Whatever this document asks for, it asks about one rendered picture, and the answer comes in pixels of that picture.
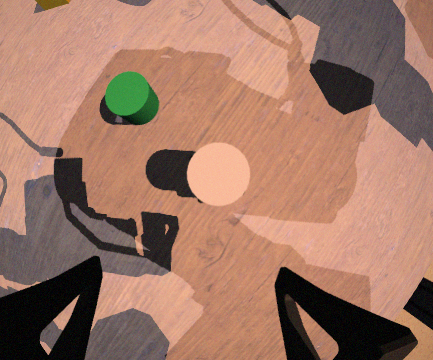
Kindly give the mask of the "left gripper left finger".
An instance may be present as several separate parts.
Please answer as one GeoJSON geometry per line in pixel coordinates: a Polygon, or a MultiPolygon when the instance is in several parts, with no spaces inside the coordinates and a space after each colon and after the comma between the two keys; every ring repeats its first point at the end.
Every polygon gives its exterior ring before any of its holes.
{"type": "Polygon", "coordinates": [[[18,360],[84,360],[103,272],[92,256],[64,273],[0,298],[0,352],[18,360]],[[41,332],[77,297],[49,355],[41,332]]]}

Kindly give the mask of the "yellow block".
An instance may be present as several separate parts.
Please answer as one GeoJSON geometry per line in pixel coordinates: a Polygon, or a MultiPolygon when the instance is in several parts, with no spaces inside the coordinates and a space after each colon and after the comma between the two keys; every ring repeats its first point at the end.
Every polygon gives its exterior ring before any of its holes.
{"type": "Polygon", "coordinates": [[[35,0],[44,10],[69,4],[70,0],[35,0]]]}

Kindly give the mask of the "green cylinder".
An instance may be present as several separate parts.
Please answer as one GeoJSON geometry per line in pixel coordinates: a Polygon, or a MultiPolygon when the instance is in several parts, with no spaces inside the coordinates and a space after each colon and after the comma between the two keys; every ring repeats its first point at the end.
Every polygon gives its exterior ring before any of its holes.
{"type": "Polygon", "coordinates": [[[139,73],[127,71],[115,76],[105,92],[107,107],[134,125],[150,122],[159,110],[159,99],[139,73]]]}

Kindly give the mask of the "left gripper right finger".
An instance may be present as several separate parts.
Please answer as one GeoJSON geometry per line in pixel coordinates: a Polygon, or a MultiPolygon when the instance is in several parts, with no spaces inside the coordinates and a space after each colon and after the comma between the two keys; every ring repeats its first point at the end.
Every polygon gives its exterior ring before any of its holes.
{"type": "Polygon", "coordinates": [[[287,360],[321,360],[296,303],[338,344],[333,360],[403,360],[418,344],[410,328],[325,292],[287,267],[275,281],[287,360]]]}

